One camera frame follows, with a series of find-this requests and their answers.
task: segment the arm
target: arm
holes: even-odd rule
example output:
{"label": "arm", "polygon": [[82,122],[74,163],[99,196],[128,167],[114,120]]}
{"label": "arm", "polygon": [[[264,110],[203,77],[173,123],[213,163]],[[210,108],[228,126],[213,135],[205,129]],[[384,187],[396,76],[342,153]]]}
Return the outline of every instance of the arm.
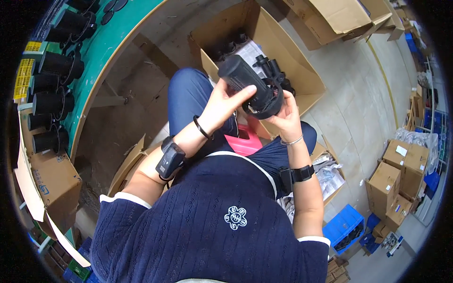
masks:
{"label": "arm", "polygon": [[[284,105],[277,116],[267,120],[280,129],[280,137],[290,143],[302,135],[299,110],[292,94],[284,91]],[[305,142],[288,145],[289,166],[292,169],[302,168],[311,164],[310,155]],[[296,182],[293,189],[294,219],[293,229],[296,238],[305,236],[323,236],[324,202],[321,186],[316,174],[305,182]]]}
{"label": "arm", "polygon": [[[201,128],[208,135],[212,135],[215,130],[222,127],[234,110],[255,92],[256,86],[248,86],[229,97],[227,95],[227,83],[220,79],[212,91],[203,113],[198,118]],[[186,153],[188,158],[197,153],[206,140],[206,137],[198,130],[194,122],[187,125],[173,138],[173,141]],[[153,205],[162,195],[164,185],[167,183],[159,178],[155,169],[163,155],[164,153],[159,147],[147,156],[137,168],[123,192],[135,195]]]}

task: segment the black fisheye border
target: black fisheye border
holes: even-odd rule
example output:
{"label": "black fisheye border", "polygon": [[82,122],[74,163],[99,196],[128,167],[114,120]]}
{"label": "black fisheye border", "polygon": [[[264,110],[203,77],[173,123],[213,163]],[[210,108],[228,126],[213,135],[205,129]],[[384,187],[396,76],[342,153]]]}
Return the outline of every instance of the black fisheye border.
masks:
{"label": "black fisheye border", "polygon": [[[34,254],[17,217],[10,148],[18,131],[12,103],[20,56],[51,0],[7,0],[0,7],[0,264],[2,282],[55,281]],[[453,1],[419,1],[413,8],[434,43],[446,84],[448,111],[453,113]],[[453,282],[453,196],[451,168],[433,230],[400,282]]]}

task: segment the silver bracelet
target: silver bracelet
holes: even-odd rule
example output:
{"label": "silver bracelet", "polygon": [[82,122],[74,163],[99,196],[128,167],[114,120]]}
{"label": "silver bracelet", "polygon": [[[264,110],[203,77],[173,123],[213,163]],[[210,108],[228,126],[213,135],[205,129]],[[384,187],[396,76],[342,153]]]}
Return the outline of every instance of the silver bracelet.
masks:
{"label": "silver bracelet", "polygon": [[292,144],[295,144],[295,143],[301,141],[303,138],[304,138],[304,134],[302,133],[302,135],[300,136],[300,138],[298,138],[297,140],[295,140],[295,141],[292,142],[292,143],[286,143],[286,142],[284,142],[283,140],[280,140],[280,143],[281,143],[282,145],[292,145]]}

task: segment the embroidered logo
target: embroidered logo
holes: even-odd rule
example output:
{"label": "embroidered logo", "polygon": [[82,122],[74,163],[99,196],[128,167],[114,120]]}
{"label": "embroidered logo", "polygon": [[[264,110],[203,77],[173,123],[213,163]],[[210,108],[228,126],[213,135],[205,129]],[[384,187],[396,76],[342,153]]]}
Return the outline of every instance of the embroidered logo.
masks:
{"label": "embroidered logo", "polygon": [[239,226],[244,227],[247,225],[247,219],[245,218],[247,211],[245,208],[237,208],[237,206],[231,206],[228,208],[228,214],[223,217],[226,223],[230,223],[230,228],[237,230]]}

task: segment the hand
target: hand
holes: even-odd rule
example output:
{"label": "hand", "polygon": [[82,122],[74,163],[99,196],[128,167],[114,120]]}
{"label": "hand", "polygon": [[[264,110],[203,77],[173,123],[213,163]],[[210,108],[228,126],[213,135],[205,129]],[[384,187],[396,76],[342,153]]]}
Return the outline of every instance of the hand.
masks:
{"label": "hand", "polygon": [[291,143],[302,136],[299,109],[294,96],[290,92],[283,91],[283,95],[284,101],[280,112],[267,118],[266,121],[280,129],[280,137],[284,142]]}
{"label": "hand", "polygon": [[198,118],[198,123],[207,134],[220,129],[223,123],[233,115],[234,110],[256,93],[256,86],[251,85],[230,97],[227,94],[227,88],[227,83],[219,79],[203,113]]}

